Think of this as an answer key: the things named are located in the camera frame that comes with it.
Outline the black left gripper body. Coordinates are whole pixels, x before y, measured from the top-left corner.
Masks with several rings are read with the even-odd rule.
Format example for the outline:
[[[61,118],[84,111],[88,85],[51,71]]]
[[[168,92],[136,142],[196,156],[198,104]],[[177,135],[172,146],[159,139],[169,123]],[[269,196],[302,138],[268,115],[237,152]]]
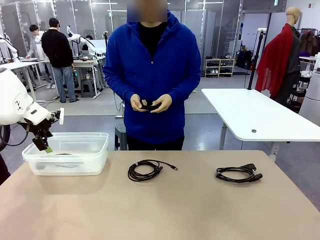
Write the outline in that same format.
[[[50,128],[52,124],[55,123],[55,117],[52,116],[49,119],[45,118],[38,124],[33,124],[31,120],[25,118],[24,119],[24,129],[26,131],[26,135],[32,133],[36,138],[47,139],[52,137],[52,133],[50,132]]]

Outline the black USB cable white tie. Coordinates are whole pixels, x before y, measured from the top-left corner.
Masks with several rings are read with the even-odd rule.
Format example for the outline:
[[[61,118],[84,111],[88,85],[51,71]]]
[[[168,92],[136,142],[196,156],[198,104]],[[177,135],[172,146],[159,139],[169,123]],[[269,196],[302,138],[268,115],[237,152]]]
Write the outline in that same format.
[[[127,172],[128,178],[133,181],[133,182],[145,182],[149,181],[151,179],[154,179],[157,177],[161,171],[163,170],[163,165],[169,166],[171,169],[177,171],[178,168],[172,164],[169,164],[167,162],[159,161],[159,160],[154,160],[154,159],[144,159],[140,160],[136,163],[133,163]],[[136,168],[142,167],[142,166],[147,166],[152,168],[152,171],[149,173],[139,173],[136,171]]]

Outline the black power cable angled plug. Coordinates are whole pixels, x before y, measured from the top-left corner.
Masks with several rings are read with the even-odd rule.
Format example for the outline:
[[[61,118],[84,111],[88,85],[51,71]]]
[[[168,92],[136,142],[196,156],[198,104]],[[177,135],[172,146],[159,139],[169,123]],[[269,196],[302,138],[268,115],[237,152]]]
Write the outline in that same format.
[[[256,166],[253,163],[245,164],[242,166],[230,166],[230,167],[219,167],[216,169],[215,177],[224,182],[234,183],[234,184],[244,184],[256,182],[263,178],[262,173],[255,173],[257,170]],[[234,179],[228,176],[225,176],[226,172],[236,172],[246,174],[247,177],[241,179]]]

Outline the person's left forearm blue sleeve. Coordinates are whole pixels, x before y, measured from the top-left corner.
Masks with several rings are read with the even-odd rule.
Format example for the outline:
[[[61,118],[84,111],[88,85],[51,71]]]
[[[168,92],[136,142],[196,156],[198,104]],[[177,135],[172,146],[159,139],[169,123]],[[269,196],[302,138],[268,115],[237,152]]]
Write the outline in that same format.
[[[190,94],[197,88],[201,80],[201,73],[191,73],[181,83],[175,86],[169,93],[172,102],[182,103],[187,100]]]

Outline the person's right forearm blue sleeve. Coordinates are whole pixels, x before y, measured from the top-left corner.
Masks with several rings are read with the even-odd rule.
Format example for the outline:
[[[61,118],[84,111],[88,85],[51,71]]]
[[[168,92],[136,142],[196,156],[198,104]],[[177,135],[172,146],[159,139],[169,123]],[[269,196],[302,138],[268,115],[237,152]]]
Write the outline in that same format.
[[[106,72],[105,80],[107,85],[124,101],[129,102],[134,95],[134,89],[125,83],[124,79],[114,72]]]

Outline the person's right hand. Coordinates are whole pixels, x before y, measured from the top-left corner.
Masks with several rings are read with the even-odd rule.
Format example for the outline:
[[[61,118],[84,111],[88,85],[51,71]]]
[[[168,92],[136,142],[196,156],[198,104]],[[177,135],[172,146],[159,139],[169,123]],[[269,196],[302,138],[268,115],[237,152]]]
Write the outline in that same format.
[[[143,109],[143,106],[147,105],[146,100],[141,100],[137,94],[133,94],[130,98],[131,107],[136,112],[147,112],[147,109]]]

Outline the person's left hand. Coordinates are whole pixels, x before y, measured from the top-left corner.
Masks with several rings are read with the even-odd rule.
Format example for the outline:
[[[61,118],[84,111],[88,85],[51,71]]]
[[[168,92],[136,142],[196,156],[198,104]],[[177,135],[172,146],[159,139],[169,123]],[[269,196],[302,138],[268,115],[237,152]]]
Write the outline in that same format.
[[[165,112],[172,104],[172,97],[169,94],[161,95],[157,100],[152,102],[153,106],[160,105],[158,108],[151,111],[151,113]]]

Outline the clear plastic storage bin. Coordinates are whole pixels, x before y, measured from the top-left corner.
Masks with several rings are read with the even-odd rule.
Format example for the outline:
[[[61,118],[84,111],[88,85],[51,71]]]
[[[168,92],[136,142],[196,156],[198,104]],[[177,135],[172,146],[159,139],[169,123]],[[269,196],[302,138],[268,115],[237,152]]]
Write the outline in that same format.
[[[47,141],[50,153],[34,143],[22,151],[23,160],[38,176],[99,175],[108,158],[108,133],[54,132]]]

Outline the dark bulky object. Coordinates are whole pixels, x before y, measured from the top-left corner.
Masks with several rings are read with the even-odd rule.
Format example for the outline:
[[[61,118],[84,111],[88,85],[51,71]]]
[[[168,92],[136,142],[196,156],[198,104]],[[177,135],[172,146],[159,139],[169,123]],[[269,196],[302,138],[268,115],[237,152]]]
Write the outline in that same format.
[[[0,154],[0,186],[11,176],[8,167]]]

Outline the grey plastic stool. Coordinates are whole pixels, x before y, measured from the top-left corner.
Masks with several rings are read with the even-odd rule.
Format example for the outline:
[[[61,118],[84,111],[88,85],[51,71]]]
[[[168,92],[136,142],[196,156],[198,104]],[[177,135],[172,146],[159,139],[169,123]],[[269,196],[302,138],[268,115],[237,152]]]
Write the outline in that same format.
[[[93,80],[81,80],[80,90],[82,98],[93,98],[96,95]]]
[[[117,124],[114,128],[114,149],[116,151],[127,151],[127,133],[123,123]]]

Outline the long white desk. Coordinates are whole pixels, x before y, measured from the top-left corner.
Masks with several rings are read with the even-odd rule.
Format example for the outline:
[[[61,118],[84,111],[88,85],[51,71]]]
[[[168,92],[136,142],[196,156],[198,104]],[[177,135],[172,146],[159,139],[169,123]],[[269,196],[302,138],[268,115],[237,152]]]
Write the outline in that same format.
[[[17,74],[18,78],[21,78],[20,72],[23,72],[26,76],[26,80],[29,86],[29,90],[32,96],[32,99],[37,102],[37,103],[45,103],[46,100],[37,100],[36,99],[36,95],[35,95],[35,91],[31,82],[31,77],[34,76],[33,73],[30,73],[31,67],[34,67],[35,72],[36,72],[36,76],[37,76],[37,80],[39,82],[39,86],[37,86],[35,89],[40,89],[43,88],[45,86],[45,84],[43,83],[43,81],[41,80],[40,77],[40,73],[38,70],[38,65],[39,62],[38,61],[16,61],[16,62],[10,62],[10,63],[3,63],[0,64],[0,67],[4,67],[7,68],[11,71],[13,71],[14,73]]]

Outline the white desk with equipment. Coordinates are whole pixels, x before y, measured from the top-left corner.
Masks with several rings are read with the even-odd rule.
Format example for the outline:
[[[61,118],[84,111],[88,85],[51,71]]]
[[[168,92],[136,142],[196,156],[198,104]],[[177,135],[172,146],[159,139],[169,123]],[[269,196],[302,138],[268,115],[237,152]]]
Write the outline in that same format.
[[[74,74],[77,77],[78,88],[76,90],[81,95],[81,80],[93,80],[95,96],[90,97],[96,99],[106,88],[106,83],[103,74],[103,65],[105,58],[98,56],[89,60],[76,59],[74,61]]]

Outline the person in light grey hoodie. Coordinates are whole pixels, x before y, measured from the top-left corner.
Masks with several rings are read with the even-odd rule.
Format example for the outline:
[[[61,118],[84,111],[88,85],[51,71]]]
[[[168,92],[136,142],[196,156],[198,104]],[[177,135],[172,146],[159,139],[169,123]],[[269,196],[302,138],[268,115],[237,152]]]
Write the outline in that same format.
[[[42,36],[39,27],[35,24],[29,26],[29,31],[32,33],[32,38],[30,40],[29,51],[26,58],[29,59],[32,56],[37,58],[39,64],[39,70],[44,80],[48,82],[47,89],[55,89],[56,84],[53,77],[52,66],[50,64],[49,58],[45,54],[42,48]]]

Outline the man in black jacket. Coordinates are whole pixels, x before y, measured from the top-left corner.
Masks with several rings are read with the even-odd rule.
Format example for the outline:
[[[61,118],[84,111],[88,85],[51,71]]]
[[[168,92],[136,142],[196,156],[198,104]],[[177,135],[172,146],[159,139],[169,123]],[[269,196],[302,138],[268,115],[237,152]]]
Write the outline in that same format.
[[[60,22],[52,17],[49,19],[49,29],[41,37],[41,46],[52,66],[60,102],[66,102],[64,84],[66,84],[69,102],[79,101],[75,94],[73,78],[74,58],[67,37],[59,31]]]

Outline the person in blue hoodie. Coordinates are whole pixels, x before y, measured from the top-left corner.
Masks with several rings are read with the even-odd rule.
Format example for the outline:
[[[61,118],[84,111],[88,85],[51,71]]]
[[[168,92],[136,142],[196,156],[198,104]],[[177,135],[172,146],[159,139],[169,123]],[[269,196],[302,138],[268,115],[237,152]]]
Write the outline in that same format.
[[[124,126],[131,151],[180,151],[185,135],[185,101],[160,113],[153,105],[189,74],[201,73],[196,36],[171,13],[163,22],[127,22],[109,37],[104,74],[118,74],[147,105],[134,111],[124,101]]]

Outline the wooden shoe rack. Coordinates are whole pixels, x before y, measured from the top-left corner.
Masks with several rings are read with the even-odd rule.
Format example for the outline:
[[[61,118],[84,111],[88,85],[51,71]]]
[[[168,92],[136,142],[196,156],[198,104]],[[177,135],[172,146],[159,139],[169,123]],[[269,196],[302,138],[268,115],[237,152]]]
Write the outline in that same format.
[[[212,58],[208,56],[205,59],[204,76],[211,77],[231,77],[234,72],[235,59],[234,58]]]

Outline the large white table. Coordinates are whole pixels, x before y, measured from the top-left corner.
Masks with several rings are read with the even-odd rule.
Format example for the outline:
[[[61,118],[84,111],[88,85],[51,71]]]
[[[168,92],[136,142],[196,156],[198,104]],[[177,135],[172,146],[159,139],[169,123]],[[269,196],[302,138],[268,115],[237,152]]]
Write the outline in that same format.
[[[276,160],[283,143],[320,142],[319,126],[256,90],[203,88],[201,91],[222,120],[220,150],[224,149],[227,130],[243,142],[270,142],[272,160]]]

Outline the black bags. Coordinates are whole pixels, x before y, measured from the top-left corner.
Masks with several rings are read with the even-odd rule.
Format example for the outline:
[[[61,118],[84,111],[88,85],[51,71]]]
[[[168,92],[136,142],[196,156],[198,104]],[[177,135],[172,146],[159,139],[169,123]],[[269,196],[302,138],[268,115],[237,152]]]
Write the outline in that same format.
[[[236,52],[235,65],[239,68],[250,70],[253,61],[253,50],[239,50]]]

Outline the black tripod pole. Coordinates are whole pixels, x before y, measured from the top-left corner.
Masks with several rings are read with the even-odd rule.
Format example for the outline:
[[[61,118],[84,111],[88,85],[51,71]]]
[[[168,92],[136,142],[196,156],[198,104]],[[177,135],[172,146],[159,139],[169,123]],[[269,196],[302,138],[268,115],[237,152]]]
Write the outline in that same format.
[[[257,33],[259,34],[258,45],[257,45],[257,49],[256,49],[255,56],[253,59],[253,67],[251,70],[249,84],[247,87],[248,90],[252,90],[253,79],[254,79],[254,75],[255,75],[256,67],[257,67],[257,62],[258,62],[258,58],[259,58],[259,52],[260,52],[262,40],[263,40],[264,36],[266,35],[266,32],[267,32],[267,28],[258,28],[257,29]]]

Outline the red shawl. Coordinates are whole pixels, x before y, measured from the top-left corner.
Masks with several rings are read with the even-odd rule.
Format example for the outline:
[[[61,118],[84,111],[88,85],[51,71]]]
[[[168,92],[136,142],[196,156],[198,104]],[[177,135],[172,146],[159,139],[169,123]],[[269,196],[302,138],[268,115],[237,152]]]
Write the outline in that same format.
[[[268,90],[272,97],[277,95],[286,73],[293,39],[292,26],[286,23],[281,32],[267,44],[256,69],[255,90]]]

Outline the clothes rack with garments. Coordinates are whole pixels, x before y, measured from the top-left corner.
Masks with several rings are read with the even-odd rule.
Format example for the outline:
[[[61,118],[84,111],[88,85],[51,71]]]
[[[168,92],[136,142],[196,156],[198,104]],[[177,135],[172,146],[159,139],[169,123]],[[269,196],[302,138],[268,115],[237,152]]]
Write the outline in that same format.
[[[300,34],[300,51],[301,57],[315,56],[320,52],[320,30],[316,28],[298,29]]]

